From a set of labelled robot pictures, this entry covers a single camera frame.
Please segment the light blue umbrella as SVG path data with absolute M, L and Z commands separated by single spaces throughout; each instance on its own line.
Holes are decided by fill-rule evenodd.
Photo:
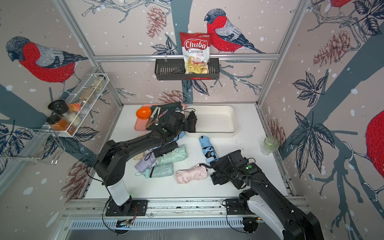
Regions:
M 176 134 L 171 134 L 171 135 L 169 136 L 169 141 L 168 141 L 168 143 L 178 141 L 179 139 L 183 138 L 184 136 L 185 136 L 185 132 L 184 132 L 184 131 L 180 132 L 178 135 L 176 135 Z

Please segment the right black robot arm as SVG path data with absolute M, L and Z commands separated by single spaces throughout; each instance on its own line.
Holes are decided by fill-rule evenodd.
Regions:
M 322 240 L 321 224 L 288 200 L 266 177 L 262 169 L 240 150 L 210 162 L 214 185 L 232 183 L 238 190 L 242 211 L 260 217 L 281 240 Z

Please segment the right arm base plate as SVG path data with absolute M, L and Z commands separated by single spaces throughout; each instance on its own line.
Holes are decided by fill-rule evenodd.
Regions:
M 227 215 L 248 215 L 250 211 L 244 202 L 240 198 L 225 199 L 223 206 L 226 208 Z

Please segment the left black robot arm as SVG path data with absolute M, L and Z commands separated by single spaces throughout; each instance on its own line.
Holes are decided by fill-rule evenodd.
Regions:
M 123 181 L 126 162 L 140 153 L 170 143 L 185 130 L 185 126 L 185 115 L 172 112 L 169 121 L 157 130 L 129 141 L 105 143 L 93 168 L 118 207 L 129 207 L 132 199 Z

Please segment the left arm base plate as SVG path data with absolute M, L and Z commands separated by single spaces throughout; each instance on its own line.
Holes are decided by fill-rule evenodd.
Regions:
M 124 217 L 124 216 L 145 216 L 148 208 L 148 200 L 129 199 L 126 203 L 118 206 L 113 200 L 107 205 L 107 217 Z

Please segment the blue patterned umbrella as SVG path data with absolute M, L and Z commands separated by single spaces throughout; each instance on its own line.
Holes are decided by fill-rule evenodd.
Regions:
M 217 161 L 219 157 L 217 156 L 217 153 L 211 144 L 209 138 L 207 136 L 201 136 L 199 138 L 202 151 L 204 156 L 206 157 L 206 162 L 210 164 L 211 162 Z

